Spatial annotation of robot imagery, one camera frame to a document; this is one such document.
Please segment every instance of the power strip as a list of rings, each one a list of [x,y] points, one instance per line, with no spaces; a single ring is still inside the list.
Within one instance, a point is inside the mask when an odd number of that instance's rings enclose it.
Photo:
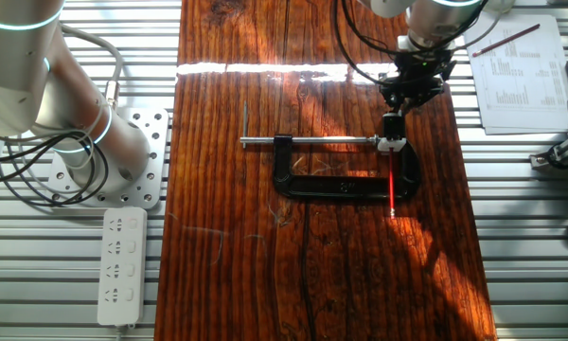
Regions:
[[[139,207],[111,208],[103,218],[98,324],[124,326],[143,316],[148,213]]]

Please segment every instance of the wooden plank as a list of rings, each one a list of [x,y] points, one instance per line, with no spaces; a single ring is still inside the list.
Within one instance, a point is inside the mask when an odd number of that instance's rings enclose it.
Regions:
[[[329,3],[184,1],[178,63],[343,63]],[[354,15],[390,46],[405,30],[401,17],[360,6]],[[388,62],[342,33],[359,63]],[[239,144],[245,100],[249,135],[380,130],[387,108],[374,85],[351,72],[319,76],[252,67],[179,75],[155,339],[494,340],[449,91],[407,117],[423,184],[393,222],[385,203],[279,196],[271,148]],[[387,173],[369,149],[295,157],[301,173]]]

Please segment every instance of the perforated metal plate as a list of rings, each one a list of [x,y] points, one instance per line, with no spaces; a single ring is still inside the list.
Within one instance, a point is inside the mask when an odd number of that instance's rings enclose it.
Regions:
[[[150,209],[160,201],[160,178],[164,168],[167,147],[169,113],[164,109],[118,108],[118,115],[138,127],[150,144],[150,155],[145,171],[123,190],[100,192],[95,198],[84,202],[90,207],[136,206]],[[72,180],[67,167],[58,154],[53,158],[48,185],[59,190],[80,189]]]

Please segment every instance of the wooden board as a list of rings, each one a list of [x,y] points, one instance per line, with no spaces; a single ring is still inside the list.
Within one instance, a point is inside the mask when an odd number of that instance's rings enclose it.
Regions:
[[[353,8],[391,46],[405,30]],[[407,117],[423,184],[395,221],[387,203],[288,200],[272,149],[239,143],[245,101],[261,136],[371,136],[388,110],[346,67],[329,1],[188,0],[182,13],[155,339],[494,340],[450,93]],[[342,33],[359,63],[388,62]],[[296,160],[299,173],[387,173],[365,148]]]

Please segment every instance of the slotted aluminum surface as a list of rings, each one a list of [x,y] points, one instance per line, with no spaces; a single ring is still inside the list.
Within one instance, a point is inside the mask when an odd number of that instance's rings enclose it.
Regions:
[[[181,0],[70,0],[62,20],[122,50],[120,105],[165,108],[172,115],[180,7]],[[518,0],[514,12],[555,15],[568,46],[568,7]],[[102,89],[113,71],[111,56],[66,40]],[[568,178],[536,173],[527,162],[529,154],[566,136],[485,136],[467,54],[457,58],[450,84],[498,334],[503,340],[568,339]],[[50,157],[36,167],[41,176],[49,174]],[[167,180],[168,164],[161,205],[149,212],[144,317],[128,331],[136,340],[153,336]],[[46,215],[0,185],[0,340],[115,337],[97,324],[101,220],[88,214]]]

